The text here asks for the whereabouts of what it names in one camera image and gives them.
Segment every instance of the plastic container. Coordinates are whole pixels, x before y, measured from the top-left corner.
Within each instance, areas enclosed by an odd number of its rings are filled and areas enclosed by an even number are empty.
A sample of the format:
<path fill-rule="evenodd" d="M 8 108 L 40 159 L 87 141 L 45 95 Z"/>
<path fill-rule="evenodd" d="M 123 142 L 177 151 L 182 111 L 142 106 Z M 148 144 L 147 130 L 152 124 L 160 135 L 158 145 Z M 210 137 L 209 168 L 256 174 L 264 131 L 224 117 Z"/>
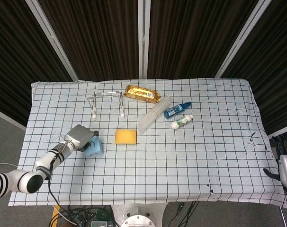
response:
<path fill-rule="evenodd" d="M 145 130 L 163 113 L 165 109 L 168 109 L 171 104 L 170 96 L 162 98 L 145 116 L 138 121 L 138 128 L 140 134 L 143 134 Z"/>
<path fill-rule="evenodd" d="M 188 108 L 192 103 L 191 102 L 188 102 L 188 103 L 181 103 L 179 105 L 176 105 L 174 107 L 172 107 L 171 109 L 169 110 L 165 110 L 163 112 L 164 116 L 169 119 L 170 117 L 184 111 L 186 108 Z"/>
<path fill-rule="evenodd" d="M 178 129 L 180 126 L 185 125 L 186 123 L 188 123 L 192 119 L 193 119 L 193 115 L 191 115 L 191 114 L 185 115 L 182 118 L 178 119 L 177 121 L 172 122 L 171 127 L 173 129 Z"/>

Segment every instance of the dark curtain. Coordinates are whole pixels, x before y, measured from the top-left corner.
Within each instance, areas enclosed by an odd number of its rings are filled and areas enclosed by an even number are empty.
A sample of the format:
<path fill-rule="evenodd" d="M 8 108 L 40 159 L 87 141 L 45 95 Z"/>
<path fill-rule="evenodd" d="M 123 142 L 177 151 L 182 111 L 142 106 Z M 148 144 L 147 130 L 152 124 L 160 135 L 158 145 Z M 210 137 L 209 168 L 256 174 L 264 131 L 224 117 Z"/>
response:
<path fill-rule="evenodd" d="M 24 0 L 0 0 L 0 111 L 22 125 L 31 83 L 71 81 Z"/>
<path fill-rule="evenodd" d="M 136 0 L 39 0 L 78 79 L 138 78 Z"/>
<path fill-rule="evenodd" d="M 249 81 L 268 135 L 287 126 L 287 0 L 271 2 L 222 77 Z"/>
<path fill-rule="evenodd" d="M 148 78 L 214 77 L 256 0 L 152 0 Z"/>

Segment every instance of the table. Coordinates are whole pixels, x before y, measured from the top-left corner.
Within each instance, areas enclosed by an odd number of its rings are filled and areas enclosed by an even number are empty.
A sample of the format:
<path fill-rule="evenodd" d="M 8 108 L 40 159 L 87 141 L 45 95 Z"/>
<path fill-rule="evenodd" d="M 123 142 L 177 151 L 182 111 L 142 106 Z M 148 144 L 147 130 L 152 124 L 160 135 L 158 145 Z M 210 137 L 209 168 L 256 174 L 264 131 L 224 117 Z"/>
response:
<path fill-rule="evenodd" d="M 173 105 L 191 101 L 183 113 L 193 121 L 173 130 L 160 116 L 136 145 L 116 145 L 117 128 L 136 129 L 154 104 L 124 97 L 125 119 L 117 97 L 97 99 L 92 121 L 87 97 L 125 90 L 129 84 L 173 97 Z M 239 201 L 285 206 L 281 183 L 267 177 L 278 166 L 250 85 L 242 79 L 144 79 L 32 84 L 29 116 L 19 169 L 63 140 L 75 125 L 98 130 L 104 154 L 74 152 L 54 170 L 51 189 L 62 205 Z M 10 206 L 55 204 L 45 182 L 37 193 L 13 192 Z"/>

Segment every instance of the small white bottle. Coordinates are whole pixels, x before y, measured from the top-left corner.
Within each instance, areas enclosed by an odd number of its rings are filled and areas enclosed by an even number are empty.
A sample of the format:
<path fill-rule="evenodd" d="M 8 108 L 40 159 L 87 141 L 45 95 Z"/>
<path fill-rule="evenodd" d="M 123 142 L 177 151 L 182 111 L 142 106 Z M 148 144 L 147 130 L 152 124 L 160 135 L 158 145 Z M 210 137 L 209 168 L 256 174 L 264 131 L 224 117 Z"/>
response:
<path fill-rule="evenodd" d="M 185 115 L 182 118 L 178 119 L 177 121 L 172 122 L 171 127 L 173 129 L 178 129 L 180 126 L 185 125 L 186 123 L 188 123 L 192 119 L 193 119 L 193 115 L 191 115 L 191 114 Z"/>

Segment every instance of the metal base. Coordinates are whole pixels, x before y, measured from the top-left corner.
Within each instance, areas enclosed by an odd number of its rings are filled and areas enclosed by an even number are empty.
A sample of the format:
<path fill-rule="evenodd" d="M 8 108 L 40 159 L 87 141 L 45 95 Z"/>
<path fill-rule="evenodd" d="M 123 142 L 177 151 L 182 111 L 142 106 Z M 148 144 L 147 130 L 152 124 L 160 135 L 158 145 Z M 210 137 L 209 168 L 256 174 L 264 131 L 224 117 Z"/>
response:
<path fill-rule="evenodd" d="M 111 205 L 121 227 L 162 227 L 167 203 Z"/>

